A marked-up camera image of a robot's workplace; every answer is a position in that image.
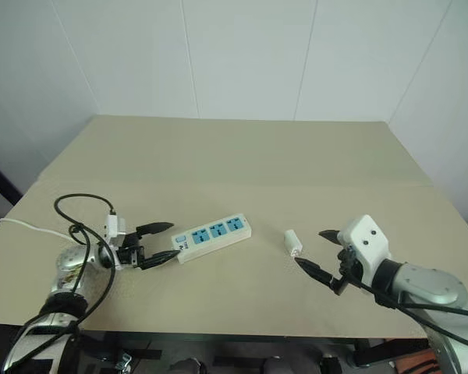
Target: electrical outlet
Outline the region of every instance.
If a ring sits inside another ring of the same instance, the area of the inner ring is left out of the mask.
[[[213,226],[210,226],[210,231],[214,238],[227,234],[224,224],[214,224]]]
[[[195,244],[200,244],[210,240],[210,235],[208,235],[205,228],[201,228],[200,230],[193,232],[191,235]]]
[[[239,213],[173,235],[172,244],[181,251],[177,259],[184,263],[250,237],[251,226]]]
[[[239,219],[239,217],[236,217],[227,221],[227,227],[230,231],[239,230],[240,228],[243,228],[243,222]]]

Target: cardboard surface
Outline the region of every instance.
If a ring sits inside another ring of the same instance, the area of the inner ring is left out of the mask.
[[[235,132],[223,146],[214,146],[217,137],[229,137],[233,123],[246,136]],[[269,127],[270,136],[262,141]],[[205,136],[209,145],[194,151],[177,146],[177,141],[198,141],[202,132],[210,133]],[[311,146],[309,139],[319,140]],[[236,156],[216,158],[221,151]],[[211,162],[198,164],[203,159]],[[250,164],[242,168],[238,163],[244,161]],[[196,174],[190,170],[194,165],[203,165]],[[285,177],[288,170],[291,178]],[[144,237],[148,256],[169,249],[171,235],[231,213],[246,214],[253,228],[251,239],[183,265],[172,261],[118,272],[108,298],[83,324],[87,329],[422,337],[422,329],[408,317],[376,305],[355,288],[335,296],[285,250],[283,233],[292,228],[303,255],[338,275],[339,247],[317,233],[340,229],[362,213],[381,226],[395,260],[447,270],[468,288],[467,225],[382,123],[98,117],[8,217],[65,232],[68,223],[52,203],[72,192],[109,198],[129,229],[174,222],[171,230]],[[71,199],[63,206],[86,225],[102,229],[104,204]],[[56,256],[70,245],[0,224],[0,323],[21,324],[39,310],[55,277]],[[97,277],[94,295],[106,276]]]

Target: black cable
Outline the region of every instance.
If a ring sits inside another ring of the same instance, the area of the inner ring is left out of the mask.
[[[79,224],[80,222],[78,221],[75,221],[74,219],[72,219],[70,216],[68,216],[66,213],[64,213],[60,208],[59,208],[59,203],[61,201],[63,201],[64,199],[69,199],[71,197],[90,197],[92,199],[99,199],[101,201],[104,201],[106,204],[108,204],[109,206],[109,214],[116,214],[116,211],[115,211],[115,208],[114,206],[111,204],[111,202],[107,199],[105,199],[104,197],[102,196],[98,196],[98,195],[93,195],[91,193],[70,193],[68,195],[63,195],[61,197],[58,197],[55,201],[54,201],[54,209],[55,209],[55,212],[61,216],[62,218],[64,218],[65,220],[68,220],[69,222],[71,222],[72,224]]]
[[[441,328],[440,326],[430,322],[429,320],[418,316],[417,314],[415,314],[415,313],[411,312],[410,310],[408,310],[408,308],[405,308],[402,305],[400,305],[396,300],[394,300],[393,298],[391,298],[388,295],[384,294],[383,292],[377,291],[377,290],[365,285],[360,280],[355,278],[352,274],[346,273],[344,276],[348,278],[348,280],[349,280],[349,282],[351,284],[355,285],[358,288],[363,288],[364,290],[370,292],[371,294],[376,295],[379,298],[382,298],[384,301],[388,302],[390,306],[394,307],[395,309],[398,309],[400,312],[402,312],[402,313],[406,314],[407,316],[411,317],[416,322],[418,322],[420,325],[424,325],[426,327],[429,327],[433,331],[441,333],[442,335],[445,335],[446,337],[450,337],[451,339],[456,340],[459,343],[465,344],[465,345],[468,346],[468,340],[467,339],[465,339],[465,338],[463,338],[463,337],[461,337],[459,335],[456,335],[454,333],[451,333],[450,331],[447,331],[446,329]]]
[[[147,349],[151,346],[151,342],[152,340],[149,340],[149,343],[147,343],[147,346],[145,348],[145,350],[147,351]],[[135,371],[137,370],[137,366],[140,364],[140,362],[142,361],[142,358],[139,358],[139,361],[136,362],[135,366],[132,368],[132,371],[130,372],[130,374],[134,374]]]
[[[75,231],[76,230],[76,225],[75,224],[72,224],[71,226],[69,226],[68,228],[68,233],[69,233],[69,236],[75,241],[77,242],[78,244],[81,244],[81,245],[85,245],[85,243],[83,243],[81,240],[79,240],[76,236],[75,236]]]
[[[87,233],[85,232],[84,229],[77,229],[77,230],[79,230],[79,232],[81,232],[83,237],[85,238],[86,248],[85,248],[85,257],[83,258],[80,271],[78,273],[78,276],[76,277],[75,285],[73,286],[73,289],[71,290],[73,294],[76,292],[76,289],[78,288],[78,284],[80,283],[81,277],[83,276],[83,272],[85,271],[85,267],[87,266],[88,256],[90,255],[90,239],[88,238]]]
[[[67,221],[71,222],[73,225],[76,225],[77,226],[77,229],[80,231],[80,232],[83,232],[83,231],[87,231],[88,233],[90,233],[91,235],[93,235],[106,249],[106,251],[108,252],[108,256],[109,256],[109,259],[110,259],[110,262],[111,262],[111,267],[110,267],[110,271],[111,273],[109,274],[109,281],[108,281],[108,284],[106,285],[106,288],[104,289],[104,291],[102,292],[102,295],[99,297],[99,299],[85,312],[85,314],[83,316],[81,316],[76,322],[71,322],[67,327],[64,327],[61,331],[59,331],[55,336],[51,337],[50,339],[48,339],[47,341],[45,341],[43,344],[39,345],[38,347],[36,347],[35,349],[33,349],[32,351],[30,351],[28,354],[24,355],[22,358],[20,358],[19,360],[15,361],[12,365],[9,366],[9,368],[7,369],[7,371],[9,370],[13,370],[17,367],[19,367],[20,365],[22,365],[24,362],[30,360],[31,358],[33,358],[34,356],[38,355],[40,352],[42,352],[43,350],[45,350],[46,348],[50,347],[54,342],[56,342],[60,337],[62,337],[64,334],[66,333],[70,333],[72,332],[77,326],[79,326],[85,319],[87,319],[94,311],[95,309],[105,300],[106,296],[108,295],[109,293],[109,290],[111,289],[112,287],[112,284],[114,283],[114,280],[115,280],[115,274],[116,274],[116,268],[115,268],[115,257],[113,256],[112,254],[112,251],[111,249],[109,248],[109,245],[108,243],[97,233],[95,232],[94,230],[92,230],[91,228],[89,228],[88,226],[85,226],[82,222],[79,222],[79,221],[76,221],[74,220],[73,218],[71,218],[70,216],[68,216],[67,214],[65,214],[64,212],[62,212],[62,210],[59,208],[59,202],[61,202],[63,199],[67,199],[69,197],[92,197],[94,199],[99,199],[99,200],[102,200],[104,202],[106,202],[109,206],[109,209],[110,209],[110,214],[115,214],[115,209],[113,207],[113,205],[108,201],[106,200],[105,198],[103,197],[100,197],[100,196],[97,196],[97,195],[91,195],[91,194],[87,194],[87,193],[73,193],[73,194],[69,194],[69,195],[64,195],[64,196],[61,196],[59,198],[57,198],[55,201],[54,201],[54,209],[55,209],[55,212],[57,214],[59,214],[61,217],[65,218]]]
[[[434,359],[426,360],[426,361],[420,362],[419,364],[416,364],[412,368],[404,370],[401,374],[411,374],[412,372],[415,372],[415,371],[417,371],[419,369],[422,369],[425,366],[436,365],[436,364],[437,364],[437,362]]]
[[[433,368],[429,368],[420,374],[430,374],[431,372],[438,372],[440,371],[440,366],[434,366]]]
[[[461,316],[467,316],[468,317],[468,310],[458,309],[458,308],[451,308],[450,306],[433,305],[433,304],[401,304],[401,305],[404,308],[408,308],[408,309],[430,309],[430,310],[436,310],[436,311],[439,311],[439,312],[460,314]]]

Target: white wall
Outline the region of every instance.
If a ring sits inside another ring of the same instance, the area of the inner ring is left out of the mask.
[[[0,0],[0,168],[26,190],[96,113],[393,116],[468,220],[467,18],[460,0]]]
[[[390,122],[468,222],[468,1],[454,1]]]

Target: cable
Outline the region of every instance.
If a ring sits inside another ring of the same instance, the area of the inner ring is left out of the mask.
[[[408,310],[408,308],[400,305],[396,300],[394,300],[393,298],[391,298],[388,295],[384,294],[383,292],[377,291],[377,290],[365,285],[360,280],[355,278],[352,274],[347,272],[344,276],[348,278],[348,280],[349,280],[349,282],[351,284],[355,285],[358,288],[363,288],[364,290],[370,292],[371,294],[376,295],[379,298],[382,298],[383,300],[387,301],[390,304],[390,306],[394,307],[395,309],[398,309],[400,312],[402,312],[402,313],[406,314],[407,316],[411,317],[416,322],[418,322],[420,325],[424,325],[426,327],[429,327],[433,331],[441,333],[442,335],[445,335],[446,337],[450,337],[451,339],[456,340],[459,343],[465,344],[465,345],[468,346],[468,340],[467,339],[465,339],[465,338],[463,338],[463,337],[461,337],[459,335],[456,335],[454,333],[451,333],[450,331],[447,331],[446,329],[441,328],[440,326],[430,322],[429,320],[418,316],[417,314],[415,314],[415,313],[411,312],[410,310]]]
[[[429,309],[439,312],[460,314],[461,316],[468,316],[468,310],[451,308],[450,306],[433,305],[433,304],[401,304],[404,308],[408,309]]]
[[[61,234],[60,232],[57,232],[57,231],[54,231],[54,230],[48,230],[47,228],[37,228],[36,226],[33,226],[32,224],[28,224],[28,223],[20,221],[20,220],[15,220],[13,218],[0,218],[0,222],[13,222],[15,224],[21,224],[26,228],[30,228],[31,230],[47,232],[48,234],[53,234],[53,235],[59,236],[60,238],[64,238],[66,240],[69,240],[70,242],[75,241],[75,240],[73,240],[73,238],[70,238],[68,235]]]
[[[64,213],[59,208],[59,203],[61,201],[63,201],[64,199],[69,199],[71,197],[90,197],[92,199],[98,199],[98,200],[104,201],[109,206],[109,214],[116,214],[114,206],[111,204],[111,202],[109,200],[105,199],[104,197],[101,197],[101,196],[98,196],[98,195],[93,195],[91,193],[70,193],[68,195],[63,195],[61,197],[58,197],[54,201],[54,210],[59,216],[61,216],[65,220],[68,220],[72,224],[81,224],[81,222],[75,221],[74,219],[72,219],[70,216],[68,216],[66,213]]]
[[[419,364],[416,364],[412,368],[404,370],[401,374],[411,374],[411,373],[417,371],[418,369],[424,368],[425,366],[436,365],[436,364],[437,364],[437,362],[434,359],[426,360],[426,361],[420,362]]]
[[[147,346],[145,347],[145,351],[151,346],[152,340],[149,340],[149,343],[147,343]],[[137,370],[137,366],[140,364],[142,361],[142,358],[139,358],[139,361],[136,362],[135,366],[131,369],[130,374],[134,374],[135,371]]]
[[[111,289],[111,287],[112,287],[112,285],[114,283],[115,274],[116,274],[115,257],[113,256],[112,251],[109,248],[108,243],[97,232],[95,232],[94,230],[92,230],[88,226],[85,226],[82,222],[74,220],[73,218],[71,218],[70,216],[68,216],[64,212],[62,212],[62,210],[59,208],[58,204],[62,200],[70,198],[70,197],[78,197],[78,196],[80,196],[80,197],[91,197],[91,198],[99,199],[99,200],[102,200],[102,201],[106,202],[108,204],[108,206],[109,206],[110,214],[115,214],[115,209],[114,209],[113,205],[108,200],[106,200],[105,198],[97,196],[97,195],[86,194],[86,193],[80,193],[80,194],[73,193],[73,194],[69,194],[69,195],[64,195],[64,196],[61,196],[61,197],[57,198],[54,201],[55,211],[61,217],[65,218],[66,220],[71,222],[74,226],[76,226],[76,231],[80,231],[80,232],[82,232],[82,234],[84,233],[84,236],[87,234],[85,231],[87,231],[89,234],[93,235],[99,241],[99,243],[101,243],[105,247],[106,251],[108,252],[108,256],[109,256],[110,263],[111,263],[111,266],[110,266],[111,273],[109,274],[108,284],[106,285],[106,288],[102,292],[102,295],[99,297],[99,299],[85,312],[85,314],[83,316],[81,316],[76,322],[71,322],[67,327],[64,327],[55,336],[51,337],[50,339],[45,341],[43,344],[39,345],[38,347],[36,347],[32,351],[30,351],[28,354],[24,355],[22,358],[15,361],[12,365],[9,366],[7,371],[12,371],[13,369],[19,367],[24,362],[26,362],[26,361],[30,360],[31,358],[33,358],[34,356],[38,355],[44,349],[50,347],[52,344],[54,344],[64,334],[73,331],[85,319],[87,319],[95,311],[95,309],[97,309],[97,307],[105,300],[106,296],[109,293],[109,290]]]
[[[88,256],[90,255],[90,239],[88,238],[88,235],[85,232],[85,230],[80,230],[80,232],[85,237],[85,243],[86,243],[85,244],[85,246],[86,246],[86,248],[85,248],[85,257],[83,258],[83,262],[81,264],[80,271],[78,272],[78,276],[76,277],[75,285],[73,286],[73,289],[71,290],[71,292],[73,294],[76,292],[76,289],[78,288],[78,284],[80,283],[81,277],[83,276],[83,272],[85,271],[85,267],[87,266]]]

